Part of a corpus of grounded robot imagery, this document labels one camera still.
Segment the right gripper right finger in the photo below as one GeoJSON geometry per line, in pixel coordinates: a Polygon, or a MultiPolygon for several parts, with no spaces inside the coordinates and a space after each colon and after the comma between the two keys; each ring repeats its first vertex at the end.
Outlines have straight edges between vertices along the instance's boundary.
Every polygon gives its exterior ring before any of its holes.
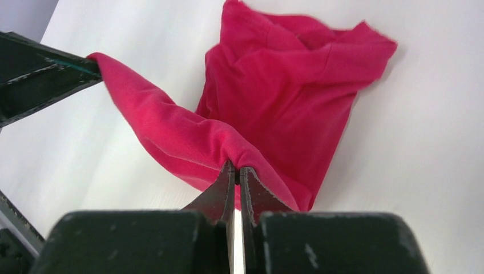
{"type": "Polygon", "coordinates": [[[252,167],[240,169],[240,205],[243,226],[245,273],[266,273],[264,240],[260,218],[264,212],[291,212],[259,179],[252,167]]]}

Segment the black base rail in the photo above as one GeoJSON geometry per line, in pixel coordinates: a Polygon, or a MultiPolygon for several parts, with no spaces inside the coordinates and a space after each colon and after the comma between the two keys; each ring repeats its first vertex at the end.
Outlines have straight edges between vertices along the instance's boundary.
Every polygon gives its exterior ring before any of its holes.
{"type": "Polygon", "coordinates": [[[44,237],[1,193],[1,273],[29,273],[44,244],[44,237]]]}

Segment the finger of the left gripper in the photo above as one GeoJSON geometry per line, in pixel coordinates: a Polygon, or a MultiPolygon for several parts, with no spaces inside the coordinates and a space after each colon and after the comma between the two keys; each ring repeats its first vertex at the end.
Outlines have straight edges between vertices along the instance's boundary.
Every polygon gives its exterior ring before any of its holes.
{"type": "Polygon", "coordinates": [[[1,127],[101,81],[93,60],[1,33],[1,127]]]}

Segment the pink t shirt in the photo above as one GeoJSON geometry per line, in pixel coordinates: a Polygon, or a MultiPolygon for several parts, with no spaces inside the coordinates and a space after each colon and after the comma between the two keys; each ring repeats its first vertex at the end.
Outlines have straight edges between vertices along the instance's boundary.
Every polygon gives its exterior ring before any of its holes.
{"type": "Polygon", "coordinates": [[[203,191],[230,160],[254,168],[291,209],[308,211],[358,92],[383,76],[396,50],[366,22],[333,29],[226,1],[195,111],[106,54],[90,59],[142,146],[168,172],[203,191]]]}

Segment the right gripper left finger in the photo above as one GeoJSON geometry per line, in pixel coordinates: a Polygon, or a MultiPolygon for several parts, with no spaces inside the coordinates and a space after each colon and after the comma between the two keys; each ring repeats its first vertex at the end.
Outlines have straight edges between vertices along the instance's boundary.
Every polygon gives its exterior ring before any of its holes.
{"type": "Polygon", "coordinates": [[[226,161],[214,181],[184,211],[196,213],[192,273],[233,273],[235,167],[226,161]]]}

